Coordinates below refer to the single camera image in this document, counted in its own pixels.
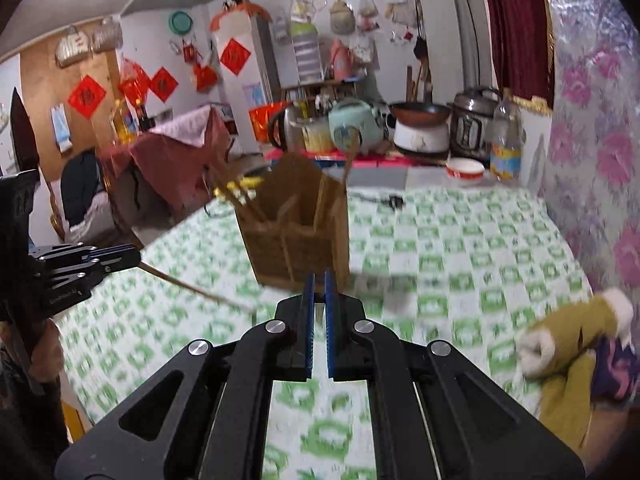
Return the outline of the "person left hand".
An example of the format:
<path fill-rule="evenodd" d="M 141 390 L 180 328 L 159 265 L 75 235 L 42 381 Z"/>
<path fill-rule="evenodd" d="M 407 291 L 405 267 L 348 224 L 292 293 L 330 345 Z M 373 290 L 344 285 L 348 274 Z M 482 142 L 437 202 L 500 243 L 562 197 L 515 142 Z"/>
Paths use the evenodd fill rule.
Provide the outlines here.
<path fill-rule="evenodd" d="M 43 333 L 30 355 L 27 370 L 23 370 L 16 353 L 12 326 L 1 323 L 1 401 L 10 402 L 13 390 L 20 387 L 29 389 L 32 379 L 41 386 L 41 399 L 48 398 L 55 403 L 61 400 L 60 374 L 64 368 L 64 352 L 58 326 L 52 320 L 44 323 Z"/>

